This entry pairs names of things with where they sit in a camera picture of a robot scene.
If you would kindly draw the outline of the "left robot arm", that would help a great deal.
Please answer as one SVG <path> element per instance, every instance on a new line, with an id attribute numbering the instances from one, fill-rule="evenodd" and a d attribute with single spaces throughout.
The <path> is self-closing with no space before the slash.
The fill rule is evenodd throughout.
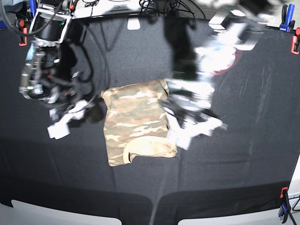
<path id="1" fill-rule="evenodd" d="M 216 73 L 229 69 L 236 52 L 252 50 L 272 19 L 278 0 L 239 0 L 224 6 L 209 21 L 211 33 L 174 66 L 166 81 L 169 95 L 161 102 L 169 123 L 167 140 L 187 150 L 194 137 L 226 127 L 211 111 Z"/>

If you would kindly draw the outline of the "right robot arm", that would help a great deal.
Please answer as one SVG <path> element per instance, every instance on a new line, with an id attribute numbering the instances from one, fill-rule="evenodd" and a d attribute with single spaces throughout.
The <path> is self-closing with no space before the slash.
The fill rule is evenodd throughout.
<path id="1" fill-rule="evenodd" d="M 80 120 L 93 106 L 94 94 L 84 99 L 80 72 L 64 75 L 61 44 L 75 14 L 76 0 L 40 0 L 32 20 L 16 19 L 14 26 L 25 36 L 19 43 L 26 46 L 27 35 L 33 40 L 22 70 L 19 92 L 26 99 L 39 100 L 48 108 L 52 125 L 49 137 L 61 139 L 69 135 L 68 123 Z"/>

